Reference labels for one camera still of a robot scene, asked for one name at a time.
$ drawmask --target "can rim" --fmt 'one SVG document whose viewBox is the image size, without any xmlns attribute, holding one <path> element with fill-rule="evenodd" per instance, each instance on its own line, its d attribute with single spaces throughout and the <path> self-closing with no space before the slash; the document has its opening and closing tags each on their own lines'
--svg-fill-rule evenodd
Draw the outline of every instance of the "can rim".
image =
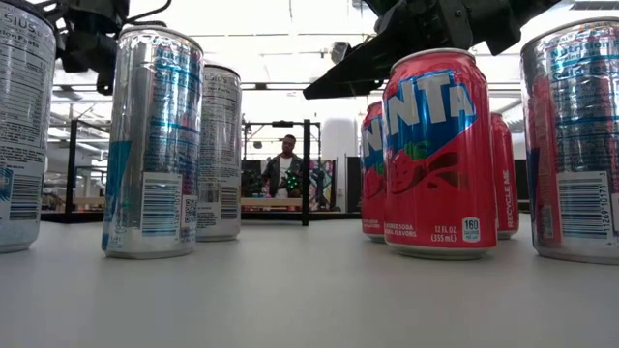
<svg viewBox="0 0 619 348">
<path fill-rule="evenodd" d="M 525 43 L 524 46 L 520 49 L 520 55 L 522 55 L 522 53 L 524 53 L 524 51 L 527 48 L 529 48 L 531 44 L 533 44 L 534 42 L 538 42 L 539 40 L 543 39 L 544 37 L 548 35 L 555 34 L 557 32 L 560 32 L 561 30 L 573 27 L 575 25 L 584 24 L 584 23 L 595 23 L 595 22 L 600 22 L 600 21 L 614 21 L 614 22 L 619 23 L 619 16 L 603 16 L 603 17 L 597 17 L 597 18 L 579 19 L 579 20 L 575 20 L 569 23 L 559 25 L 558 27 L 552 28 L 550 30 L 546 30 L 542 34 L 535 36 L 533 39 Z"/>
<path fill-rule="evenodd" d="M 188 35 L 185 35 L 185 34 L 183 34 L 181 32 L 178 32 L 178 31 L 176 31 L 174 29 L 170 29 L 170 28 L 167 28 L 167 27 L 164 27 L 164 26 L 160 26 L 160 25 L 136 25 L 136 26 L 133 26 L 133 27 L 130 27 L 130 28 L 125 28 L 125 29 L 123 29 L 120 32 L 120 35 L 118 37 L 122 38 L 123 35 L 125 35 L 127 33 L 130 33 L 130 32 L 133 32 L 133 31 L 140 31 L 140 30 L 154 30 L 154 31 L 158 31 L 159 30 L 159 31 L 163 31 L 163 32 L 168 33 L 168 34 L 176 35 L 176 36 L 178 36 L 180 38 L 183 38 L 183 39 L 189 41 L 190 43 L 194 44 L 195 46 L 197 46 L 200 49 L 200 52 L 202 52 L 202 54 L 204 54 L 204 50 L 202 49 L 202 46 L 194 38 L 192 38 L 192 37 L 190 37 Z"/>
<path fill-rule="evenodd" d="M 229 68 L 229 67 L 226 67 L 226 66 L 223 66 L 223 65 L 213 64 L 213 63 L 205 63 L 204 64 L 204 68 L 218 68 L 218 69 L 222 69 L 222 70 L 234 73 L 237 77 L 241 78 L 241 76 L 237 72 L 232 70 L 232 68 Z"/>
<path fill-rule="evenodd" d="M 426 49 L 423 51 L 419 51 L 419 52 L 415 52 L 412 54 L 409 54 L 401 59 L 399 59 L 397 62 L 395 62 L 392 66 L 391 66 L 391 70 L 390 73 L 394 72 L 394 69 L 404 63 L 405 61 L 412 59 L 412 58 L 416 58 L 416 57 L 420 57 L 423 55 L 428 55 L 428 54 L 434 54 L 434 53 L 459 53 L 459 54 L 464 54 L 467 55 L 469 57 L 471 57 L 471 59 L 473 59 L 473 62 L 475 62 L 475 56 L 473 55 L 473 53 L 464 50 L 464 49 L 460 49 L 460 48 L 433 48 L 433 49 Z"/>
<path fill-rule="evenodd" d="M 31 4 L 25 0 L 0 0 L 0 2 L 3 2 L 11 6 L 15 6 L 18 9 L 25 11 L 28 14 L 33 15 L 36 18 L 42 20 L 43 23 L 47 24 L 47 26 L 51 29 L 51 32 L 54 33 L 54 26 L 51 24 L 51 22 L 47 18 L 45 18 L 43 13 L 41 13 L 41 11 L 37 9 L 37 7 L 34 4 Z"/>
<path fill-rule="evenodd" d="M 369 110 L 371 107 L 373 107 L 375 104 L 382 103 L 382 102 L 383 102 L 383 101 L 375 101 L 375 102 L 371 103 L 370 105 L 368 105 L 368 110 Z"/>
</svg>

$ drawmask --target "aluminum can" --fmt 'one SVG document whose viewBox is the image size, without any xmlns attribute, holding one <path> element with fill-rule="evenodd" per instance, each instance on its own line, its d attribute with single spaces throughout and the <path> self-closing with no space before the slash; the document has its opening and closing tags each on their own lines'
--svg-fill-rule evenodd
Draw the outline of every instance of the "aluminum can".
<svg viewBox="0 0 619 348">
<path fill-rule="evenodd" d="M 507 240 L 518 231 L 519 211 L 512 134 L 501 114 L 491 113 L 494 184 L 498 238 Z"/>
<path fill-rule="evenodd" d="M 619 264 L 619 18 L 563 25 L 520 55 L 534 247 Z"/>
<path fill-rule="evenodd" d="M 194 40 L 167 28 L 121 33 L 103 220 L 107 256 L 193 250 L 202 55 Z"/>
<path fill-rule="evenodd" d="M 368 114 L 361 125 L 361 170 L 363 178 L 361 222 L 366 236 L 377 243 L 385 243 L 383 230 L 385 177 L 382 116 L 382 102 L 377 101 L 368 106 Z"/>
<path fill-rule="evenodd" d="M 241 78 L 204 67 L 197 240 L 232 241 L 241 232 Z"/>
<path fill-rule="evenodd" d="M 394 64 L 383 94 L 385 242 L 437 259 L 474 259 L 496 246 L 486 78 L 460 49 Z"/>
<path fill-rule="evenodd" d="M 26 1 L 0 1 L 0 252 L 39 236 L 56 59 L 51 24 Z"/>
</svg>

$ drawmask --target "table surface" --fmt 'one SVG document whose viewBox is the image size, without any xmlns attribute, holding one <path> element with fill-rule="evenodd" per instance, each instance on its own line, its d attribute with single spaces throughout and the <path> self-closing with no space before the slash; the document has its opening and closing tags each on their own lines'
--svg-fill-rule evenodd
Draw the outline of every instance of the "table surface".
<svg viewBox="0 0 619 348">
<path fill-rule="evenodd" d="M 528 219 L 478 261 L 393 254 L 358 220 L 147 261 L 104 258 L 99 223 L 43 223 L 0 255 L 0 346 L 617 347 L 619 267 L 537 256 Z"/>
</svg>

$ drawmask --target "red can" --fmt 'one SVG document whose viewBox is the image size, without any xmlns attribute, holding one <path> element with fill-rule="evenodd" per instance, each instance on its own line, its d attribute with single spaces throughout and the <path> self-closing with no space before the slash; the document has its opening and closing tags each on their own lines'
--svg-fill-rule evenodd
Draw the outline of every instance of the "red can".
<svg viewBox="0 0 619 348">
<path fill-rule="evenodd" d="M 394 64 L 383 94 L 385 242 L 398 252 L 474 259 L 496 246 L 486 78 L 460 49 Z"/>
<path fill-rule="evenodd" d="M 368 114 L 361 125 L 363 196 L 361 219 L 364 233 L 377 243 L 384 243 L 383 204 L 385 180 L 383 165 L 382 103 L 368 106 Z"/>
<path fill-rule="evenodd" d="M 518 201 L 512 134 L 498 113 L 492 113 L 492 150 L 494 151 L 494 184 L 498 237 L 510 239 L 518 231 Z"/>
</svg>

